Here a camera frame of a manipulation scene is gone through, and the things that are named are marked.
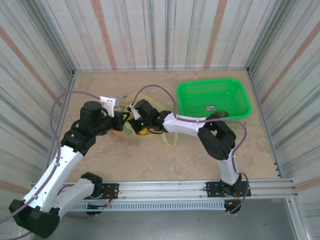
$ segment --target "striped wall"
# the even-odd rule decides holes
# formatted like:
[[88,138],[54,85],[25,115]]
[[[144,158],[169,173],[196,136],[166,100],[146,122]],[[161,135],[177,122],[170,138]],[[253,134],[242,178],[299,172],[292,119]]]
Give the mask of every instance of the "striped wall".
[[[32,13],[26,1],[0,1],[0,219],[46,167],[53,139],[51,106],[71,76]],[[61,106],[59,102],[54,123]],[[16,236],[16,231],[12,220],[1,224],[0,239]]]
[[320,1],[292,0],[251,66],[284,177],[320,239]]
[[36,0],[77,70],[245,67],[280,0]]

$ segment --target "green plastic basket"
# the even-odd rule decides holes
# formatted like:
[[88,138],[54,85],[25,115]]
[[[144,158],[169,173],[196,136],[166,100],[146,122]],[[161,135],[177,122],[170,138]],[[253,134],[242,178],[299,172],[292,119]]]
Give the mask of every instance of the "green plastic basket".
[[234,78],[183,82],[178,85],[176,94],[184,116],[202,118],[226,111],[228,119],[244,119],[252,112],[244,86]]

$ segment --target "plastic bag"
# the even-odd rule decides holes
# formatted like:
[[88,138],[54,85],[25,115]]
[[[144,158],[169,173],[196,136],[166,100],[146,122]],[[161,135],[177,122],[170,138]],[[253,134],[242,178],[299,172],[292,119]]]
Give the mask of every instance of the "plastic bag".
[[[120,112],[127,112],[127,107],[129,106],[130,103],[134,100],[135,96],[137,94],[136,92],[130,93],[129,95],[124,96],[120,100],[120,106],[118,108],[115,108],[115,111],[120,111]],[[157,109],[159,112],[166,110],[165,106],[163,106],[160,102],[154,100],[152,97],[149,97],[143,93],[140,93],[139,96],[137,97],[135,102],[140,101],[141,99],[147,100],[155,109]],[[144,135],[139,135],[136,134],[133,128],[131,127],[129,122],[125,122],[123,126],[123,131],[111,131],[111,134],[117,138],[120,139],[148,139],[156,136],[156,134],[152,134],[150,132],[146,132]],[[170,147],[174,147],[177,145],[177,139],[178,139],[178,134],[175,132],[174,133],[174,140],[172,143],[168,142],[167,139],[167,133],[160,134],[162,141],[164,144]]]

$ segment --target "basket label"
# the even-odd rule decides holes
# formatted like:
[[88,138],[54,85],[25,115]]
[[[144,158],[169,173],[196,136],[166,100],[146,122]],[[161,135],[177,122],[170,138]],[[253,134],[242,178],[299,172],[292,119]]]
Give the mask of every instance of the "basket label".
[[207,110],[207,111],[216,110],[216,106],[215,105],[205,105],[205,110]]

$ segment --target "beige table surface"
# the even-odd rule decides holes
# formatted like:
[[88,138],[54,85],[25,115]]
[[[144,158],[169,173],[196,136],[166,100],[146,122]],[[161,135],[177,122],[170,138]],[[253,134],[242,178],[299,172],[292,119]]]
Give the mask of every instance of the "beige table surface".
[[[141,71],[78,73],[73,90],[86,91],[97,96],[125,96],[145,85],[157,84],[166,88],[174,98],[178,84],[186,81],[214,78],[235,78],[242,82],[252,105],[252,114],[242,122],[247,126],[247,139],[236,153],[237,168],[251,179],[277,178],[266,136],[245,71]],[[159,88],[148,88],[144,94],[173,109],[171,99]],[[79,119],[80,108],[94,99],[73,94],[70,99],[62,135]],[[229,124],[236,133],[238,143],[243,129]],[[77,181],[86,172],[102,177],[104,181],[174,181],[218,180],[217,160],[210,157],[200,140],[178,133],[177,145],[166,146],[156,135],[148,139],[123,139],[108,133],[97,137],[96,144],[68,177]]]

